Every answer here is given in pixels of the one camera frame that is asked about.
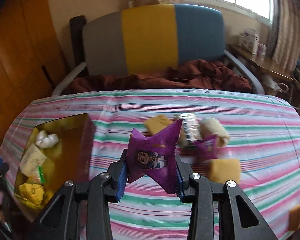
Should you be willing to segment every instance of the clear plastic wrapper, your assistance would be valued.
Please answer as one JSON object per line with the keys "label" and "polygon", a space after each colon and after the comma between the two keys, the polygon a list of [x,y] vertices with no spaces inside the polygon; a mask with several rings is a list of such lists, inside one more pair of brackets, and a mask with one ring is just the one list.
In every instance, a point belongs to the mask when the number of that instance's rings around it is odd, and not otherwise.
{"label": "clear plastic wrapper", "polygon": [[27,179],[26,183],[43,184],[45,183],[41,166],[36,167]]}
{"label": "clear plastic wrapper", "polygon": [[179,139],[179,144],[182,148],[193,147],[194,141],[202,140],[200,127],[195,114],[183,113],[177,114],[176,117],[183,121]]}

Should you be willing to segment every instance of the snack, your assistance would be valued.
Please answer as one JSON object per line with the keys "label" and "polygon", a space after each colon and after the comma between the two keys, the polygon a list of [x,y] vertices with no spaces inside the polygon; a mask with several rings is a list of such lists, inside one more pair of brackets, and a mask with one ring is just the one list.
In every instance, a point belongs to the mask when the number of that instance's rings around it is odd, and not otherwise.
{"label": "snack", "polygon": [[226,129],[214,118],[206,118],[200,122],[200,133],[203,139],[217,135],[217,147],[225,147],[230,141]]}
{"label": "snack", "polygon": [[40,205],[43,200],[44,189],[42,185],[25,183],[20,185],[19,191],[23,197],[36,205]]}
{"label": "snack", "polygon": [[297,231],[300,228],[300,204],[289,211],[289,231]]}
{"label": "snack", "polygon": [[177,114],[177,118],[183,120],[179,139],[181,147],[186,148],[194,141],[202,140],[195,114]]}
{"label": "snack", "polygon": [[46,159],[47,157],[40,151],[40,149],[34,144],[31,144],[19,164],[22,174],[30,177],[33,171],[38,166],[42,166]]}
{"label": "snack", "polygon": [[148,128],[149,132],[154,135],[159,131],[166,128],[172,121],[168,119],[164,114],[159,114],[153,118],[148,119],[144,122],[145,127]]}
{"label": "snack", "polygon": [[213,134],[203,141],[194,141],[194,146],[198,149],[199,160],[211,160],[216,159],[216,146],[218,136]]}
{"label": "snack", "polygon": [[128,183],[148,175],[168,194],[177,191],[175,149],[182,120],[177,120],[151,137],[135,128],[130,134],[127,150]]}
{"label": "snack", "polygon": [[30,183],[30,184],[45,183],[41,166],[38,166],[33,170],[32,174],[29,176],[26,183]]}
{"label": "snack", "polygon": [[240,182],[241,167],[238,159],[214,159],[211,160],[207,178],[221,184],[227,180]]}

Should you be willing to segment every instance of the bed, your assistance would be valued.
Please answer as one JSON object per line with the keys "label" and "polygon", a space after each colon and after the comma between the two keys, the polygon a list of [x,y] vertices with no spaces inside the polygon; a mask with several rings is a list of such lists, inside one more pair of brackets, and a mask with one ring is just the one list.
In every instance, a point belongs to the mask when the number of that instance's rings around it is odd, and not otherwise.
{"label": "bed", "polygon": [[[289,209],[300,203],[300,117],[286,101],[266,95],[198,89],[156,89],[88,92],[32,102],[6,133],[0,156],[10,164],[8,189],[13,195],[18,164],[32,128],[53,119],[88,113],[97,129],[90,161],[90,179],[107,170],[127,147],[133,128],[157,114],[172,118],[196,113],[199,120],[218,119],[231,140],[218,158],[238,158],[240,187],[279,239],[287,239]],[[191,152],[178,150],[194,164]],[[194,165],[201,174],[207,166]],[[167,195],[149,177],[127,184],[124,197],[110,204],[114,239],[186,239],[191,206]],[[215,239],[218,211],[215,208]]]}

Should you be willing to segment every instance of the cardboard box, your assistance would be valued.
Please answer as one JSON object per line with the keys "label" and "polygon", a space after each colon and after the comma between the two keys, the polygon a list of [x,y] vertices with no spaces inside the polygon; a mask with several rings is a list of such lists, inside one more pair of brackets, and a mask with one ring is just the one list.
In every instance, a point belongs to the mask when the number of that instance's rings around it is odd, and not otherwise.
{"label": "cardboard box", "polygon": [[242,41],[240,43],[242,44],[242,48],[252,52],[253,55],[257,55],[259,35],[256,34],[255,30],[245,29]]}
{"label": "cardboard box", "polygon": [[72,115],[37,125],[30,135],[23,156],[41,130],[45,130],[48,134],[56,134],[60,140],[54,147],[41,150],[47,157],[42,165],[45,179],[43,201],[40,205],[35,205],[20,195],[19,186],[27,180],[20,169],[14,189],[16,198],[31,208],[29,212],[34,216],[39,214],[66,180],[89,181],[90,156],[96,127],[88,114]]}

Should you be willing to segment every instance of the brown blanket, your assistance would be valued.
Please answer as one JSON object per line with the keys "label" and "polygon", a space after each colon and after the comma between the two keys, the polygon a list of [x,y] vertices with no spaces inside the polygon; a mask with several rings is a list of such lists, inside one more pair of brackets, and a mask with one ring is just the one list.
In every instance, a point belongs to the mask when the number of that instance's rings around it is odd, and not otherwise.
{"label": "brown blanket", "polygon": [[200,88],[252,92],[248,80],[237,76],[223,63],[198,59],[185,62],[177,69],[168,67],[164,72],[150,75],[95,75],[76,78],[62,94],[149,88]]}

